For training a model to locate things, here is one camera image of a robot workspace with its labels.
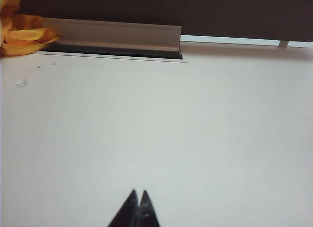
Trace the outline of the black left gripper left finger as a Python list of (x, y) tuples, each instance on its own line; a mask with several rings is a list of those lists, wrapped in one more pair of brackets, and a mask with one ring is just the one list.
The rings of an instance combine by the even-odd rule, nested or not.
[(108, 227), (131, 227), (137, 211), (138, 197), (133, 189), (124, 201)]

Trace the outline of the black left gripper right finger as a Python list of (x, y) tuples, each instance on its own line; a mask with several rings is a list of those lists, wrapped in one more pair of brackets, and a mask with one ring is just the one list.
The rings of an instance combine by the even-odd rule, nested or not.
[(143, 191), (137, 209), (136, 227), (160, 227), (152, 200), (146, 190)]

